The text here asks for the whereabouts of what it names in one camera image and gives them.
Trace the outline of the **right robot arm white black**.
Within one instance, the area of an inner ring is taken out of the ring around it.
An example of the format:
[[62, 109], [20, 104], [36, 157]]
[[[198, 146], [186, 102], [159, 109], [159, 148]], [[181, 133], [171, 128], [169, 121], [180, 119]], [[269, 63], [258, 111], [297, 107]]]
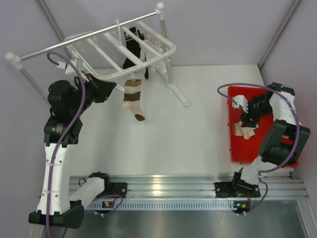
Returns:
[[247, 167], [234, 173], [231, 184], [231, 191], [236, 196], [260, 197], [261, 173], [295, 164], [311, 131], [302, 126], [295, 115], [295, 91], [292, 88], [274, 82], [262, 95], [251, 100], [244, 95], [232, 99], [232, 107], [242, 111], [240, 120], [233, 125], [234, 137], [255, 138], [261, 118], [269, 114], [273, 116], [273, 123], [258, 147], [258, 156]]

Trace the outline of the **brown cream striped sock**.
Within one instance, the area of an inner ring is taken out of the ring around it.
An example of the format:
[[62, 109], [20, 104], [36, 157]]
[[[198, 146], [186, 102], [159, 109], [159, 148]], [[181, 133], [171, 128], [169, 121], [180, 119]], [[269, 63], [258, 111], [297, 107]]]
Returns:
[[257, 125], [255, 128], [253, 127], [242, 127], [242, 122], [235, 123], [233, 125], [233, 135], [243, 137], [246, 140], [249, 140], [251, 137], [255, 136], [255, 130], [259, 126]]
[[141, 107], [142, 80], [127, 80], [124, 85], [123, 109], [129, 109], [137, 121], [144, 121], [145, 115]]

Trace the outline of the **white plastic clip hanger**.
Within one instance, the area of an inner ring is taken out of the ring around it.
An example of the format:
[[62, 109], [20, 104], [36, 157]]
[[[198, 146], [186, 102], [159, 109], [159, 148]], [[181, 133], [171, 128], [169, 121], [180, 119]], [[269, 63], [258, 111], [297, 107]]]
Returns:
[[[127, 27], [122, 23], [117, 23], [114, 25], [115, 31], [111, 34], [109, 31], [105, 31], [103, 36], [108, 40], [111, 45], [117, 49], [121, 54], [123, 54], [126, 58], [129, 58], [132, 62], [134, 62], [135, 66], [123, 69], [119, 65], [117, 65], [98, 45], [92, 38], [87, 38], [87, 42], [92, 46], [101, 57], [106, 60], [114, 69], [115, 72], [109, 75], [99, 75], [97, 72], [90, 66], [90, 64], [84, 59], [84, 57], [75, 49], [72, 45], [68, 45], [66, 47], [67, 51], [74, 58], [79, 58], [83, 62], [83, 71], [85, 73], [90, 73], [94, 77], [102, 81], [112, 81], [117, 78], [123, 77], [125, 75], [130, 75], [134, 77], [135, 72], [140, 71], [146, 67], [152, 67], [154, 70], [158, 71], [161, 76], [165, 79], [168, 87], [173, 87], [175, 84], [172, 73], [171, 73], [171, 60], [170, 56], [175, 53], [176, 46], [169, 41], [166, 33], [166, 25], [165, 21], [161, 20], [161, 31], [159, 34], [147, 24], [142, 21], [136, 21], [138, 25], [137, 29], [140, 30], [141, 33], [148, 33], [148, 38], [153, 38], [158, 42], [161, 42], [164, 45], [165, 51], [163, 53], [158, 53], [149, 47], [144, 40], [140, 40], [138, 36], [134, 35]], [[127, 35], [131, 36], [135, 41], [140, 44], [141, 47], [141, 55], [138, 59], [136, 56], [131, 53], [125, 45], [122, 43], [122, 33], [126, 32]]]

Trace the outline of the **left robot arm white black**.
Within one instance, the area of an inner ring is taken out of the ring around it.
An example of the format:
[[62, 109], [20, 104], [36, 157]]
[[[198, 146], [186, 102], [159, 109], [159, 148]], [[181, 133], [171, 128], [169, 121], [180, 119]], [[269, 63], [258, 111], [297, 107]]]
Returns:
[[92, 103], [103, 103], [116, 83], [89, 78], [74, 78], [72, 86], [59, 80], [49, 87], [50, 117], [44, 127], [46, 153], [45, 177], [40, 203], [29, 214], [29, 223], [50, 227], [77, 229], [88, 205], [97, 197], [112, 191], [108, 174], [92, 173], [73, 195], [69, 195], [72, 152], [75, 151], [82, 128], [80, 116]]

